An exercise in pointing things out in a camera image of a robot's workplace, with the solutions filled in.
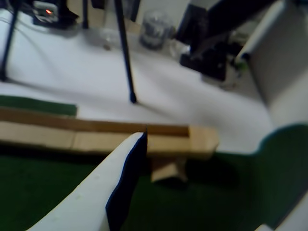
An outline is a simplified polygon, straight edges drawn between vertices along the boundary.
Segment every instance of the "green carpet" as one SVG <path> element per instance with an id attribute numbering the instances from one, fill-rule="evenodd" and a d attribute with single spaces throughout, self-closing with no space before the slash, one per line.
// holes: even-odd
<path id="1" fill-rule="evenodd" d="M 253 231 L 275 228 L 307 189 L 308 127 L 268 137 L 254 156 L 189 160 L 188 184 L 152 184 L 145 168 L 123 231 Z M 64 199 L 101 161 L 1 144 L 0 230 L 23 231 Z"/>
<path id="2" fill-rule="evenodd" d="M 0 95 L 0 107 L 27 109 L 54 115 L 77 115 L 77 106 L 73 104 L 55 103 L 17 96 Z"/>

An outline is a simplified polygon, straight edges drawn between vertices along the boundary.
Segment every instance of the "black equipment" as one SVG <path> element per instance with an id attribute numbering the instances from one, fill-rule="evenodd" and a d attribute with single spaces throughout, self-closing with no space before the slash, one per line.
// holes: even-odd
<path id="1" fill-rule="evenodd" d="M 229 44 L 232 30 L 275 0 L 221 0 L 208 11 L 189 5 L 176 39 L 191 46 L 180 64 L 219 81 L 226 79 L 227 55 L 236 56 L 239 44 Z"/>

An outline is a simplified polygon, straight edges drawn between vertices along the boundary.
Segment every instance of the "black tripod leg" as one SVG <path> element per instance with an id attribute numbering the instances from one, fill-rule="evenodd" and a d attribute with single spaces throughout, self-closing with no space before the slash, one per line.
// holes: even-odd
<path id="1" fill-rule="evenodd" d="M 132 103 L 136 103 L 137 98 L 136 98 L 136 94 L 134 91 L 133 79 L 131 76 L 129 51 L 128 51 L 128 44 L 127 44 L 127 38 L 126 38 L 124 18 L 123 18 L 122 0 L 115 0 L 115 12 L 116 12 L 116 17 L 117 17 L 117 23 L 118 23 L 119 30 L 120 30 L 123 55 L 125 59 L 125 66 L 126 66 L 126 72 L 127 72 L 127 77 L 128 77 L 128 85 L 129 85 L 129 90 L 130 90 L 130 101 Z"/>
<path id="2" fill-rule="evenodd" d="M 88 0 L 82 0 L 82 12 L 83 12 L 83 21 L 82 28 L 89 28 L 89 20 L 88 20 Z"/>
<path id="3" fill-rule="evenodd" d="M 12 46 L 15 25 L 16 25 L 16 22 L 17 22 L 19 9 L 20 9 L 22 3 L 23 3 L 23 0 L 14 1 L 14 6 L 13 6 L 14 12 L 13 12 L 13 16 L 12 16 L 12 20 L 11 20 L 11 24 L 10 24 L 9 34 L 8 34 L 6 44 L 5 44 L 3 59 L 0 60 L 0 61 L 2 61 L 1 66 L 0 66 L 0 80 L 2 82 L 5 82 L 5 81 L 8 80 L 7 63 L 8 63 L 9 54 L 10 54 L 10 50 L 11 50 L 11 46 Z"/>

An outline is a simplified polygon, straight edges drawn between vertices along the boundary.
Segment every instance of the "electronic device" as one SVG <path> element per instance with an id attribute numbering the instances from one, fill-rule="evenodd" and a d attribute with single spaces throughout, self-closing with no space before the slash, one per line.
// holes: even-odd
<path id="1" fill-rule="evenodd" d="M 67 29 L 79 17 L 68 9 L 67 0 L 36 0 L 32 4 L 35 25 Z"/>

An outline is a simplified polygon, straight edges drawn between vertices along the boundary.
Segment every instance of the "black object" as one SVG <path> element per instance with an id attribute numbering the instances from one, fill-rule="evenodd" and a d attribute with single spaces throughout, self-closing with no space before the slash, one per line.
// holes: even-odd
<path id="1" fill-rule="evenodd" d="M 48 2 L 55 4 L 58 7 L 59 21 L 54 23 L 41 22 L 35 15 L 33 16 L 33 24 L 38 26 L 68 29 L 76 23 L 78 15 L 71 12 L 67 7 L 67 0 L 40 0 L 41 2 Z"/>
<path id="2" fill-rule="evenodd" d="M 191 46 L 180 64 L 224 81 L 227 54 L 236 56 L 239 44 L 228 44 L 229 33 L 274 0 L 221 0 L 208 11 L 189 5 L 176 39 Z"/>
<path id="3" fill-rule="evenodd" d="M 18 17 L 18 12 L 19 9 L 21 7 L 23 3 L 23 0 L 17 0 L 13 6 L 13 15 L 12 15 L 12 21 L 10 24 L 10 28 L 9 28 L 9 35 L 7 37 L 6 40 L 6 44 L 5 44 L 5 51 L 4 51 L 4 55 L 3 55 L 3 59 L 1 60 L 1 67 L 0 67 L 0 80 L 2 82 L 8 81 L 8 76 L 6 73 L 7 70 L 7 63 L 8 63 L 8 59 L 9 59 L 9 55 L 10 55 L 10 48 L 12 45 L 12 39 L 13 39 L 13 35 L 14 35 L 14 31 L 15 31 L 15 25 L 17 22 L 17 17 Z"/>
<path id="4" fill-rule="evenodd" d="M 97 9 L 104 9 L 105 8 L 105 0 L 91 0 L 92 7 Z"/>
<path id="5" fill-rule="evenodd" d="M 83 12 L 83 20 L 82 20 L 82 28 L 89 28 L 89 20 L 88 20 L 88 0 L 82 0 L 82 12 Z"/>
<path id="6" fill-rule="evenodd" d="M 128 43 L 126 38 L 126 30 L 125 30 L 125 24 L 124 24 L 124 18 L 123 18 L 123 6 L 122 6 L 122 0 L 115 0 L 115 12 L 117 17 L 117 23 L 120 30 L 120 37 L 121 37 L 121 44 L 123 49 L 123 55 L 125 60 L 125 67 L 126 67 L 126 73 L 128 77 L 128 86 L 130 91 L 129 99 L 132 103 L 137 102 L 136 94 L 134 91 L 134 84 L 133 79 L 131 75 L 131 69 L 130 69 L 130 59 L 129 59 L 129 51 L 128 51 Z"/>
<path id="7" fill-rule="evenodd" d="M 147 133 L 144 133 L 127 155 L 119 183 L 107 202 L 106 213 L 110 231 L 119 231 L 128 216 L 141 166 L 146 160 L 147 143 Z"/>

